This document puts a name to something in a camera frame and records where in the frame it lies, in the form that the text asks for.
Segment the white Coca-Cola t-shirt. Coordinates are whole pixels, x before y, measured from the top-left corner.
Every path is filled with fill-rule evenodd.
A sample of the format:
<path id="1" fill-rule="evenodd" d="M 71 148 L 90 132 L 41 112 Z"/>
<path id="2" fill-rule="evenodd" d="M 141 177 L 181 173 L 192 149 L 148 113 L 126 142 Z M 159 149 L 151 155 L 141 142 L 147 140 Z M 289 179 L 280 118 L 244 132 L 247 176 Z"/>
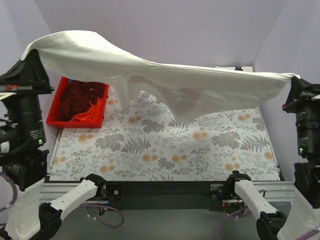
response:
<path id="1" fill-rule="evenodd" d="M 164 64 L 127 52 L 93 31 L 67 30 L 40 37 L 22 54 L 37 50 L 46 70 L 82 82 L 112 86 L 127 111 L 141 91 L 156 97 L 180 120 L 254 109 L 275 98 L 294 73 L 248 72 Z"/>

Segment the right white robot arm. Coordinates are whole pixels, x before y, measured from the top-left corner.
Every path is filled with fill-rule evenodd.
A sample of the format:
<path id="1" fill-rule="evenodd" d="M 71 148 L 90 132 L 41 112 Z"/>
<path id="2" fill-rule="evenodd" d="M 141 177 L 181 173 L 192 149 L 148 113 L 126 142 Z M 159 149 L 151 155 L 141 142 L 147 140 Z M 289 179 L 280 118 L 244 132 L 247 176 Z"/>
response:
<path id="1" fill-rule="evenodd" d="M 261 240 L 320 238 L 320 86 L 293 77 L 285 104 L 295 114 L 297 151 L 294 182 L 255 184 L 235 170 L 227 178 L 223 202 L 241 201 L 255 218 Z"/>

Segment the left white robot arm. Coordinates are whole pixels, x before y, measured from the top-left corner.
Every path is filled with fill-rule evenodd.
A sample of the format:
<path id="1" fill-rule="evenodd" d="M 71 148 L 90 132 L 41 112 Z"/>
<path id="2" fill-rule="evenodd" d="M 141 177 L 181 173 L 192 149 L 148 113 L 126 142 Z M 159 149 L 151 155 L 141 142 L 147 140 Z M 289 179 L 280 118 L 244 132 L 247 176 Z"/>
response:
<path id="1" fill-rule="evenodd" d="M 63 196 L 40 202 L 49 151 L 41 150 L 46 136 L 39 95 L 52 92 L 35 49 L 0 77 L 0 100 L 7 110 L 1 118 L 0 175 L 12 188 L 12 199 L 5 207 L 8 219 L 0 229 L 5 240 L 49 240 L 67 215 L 106 191 L 106 181 L 90 174 Z"/>

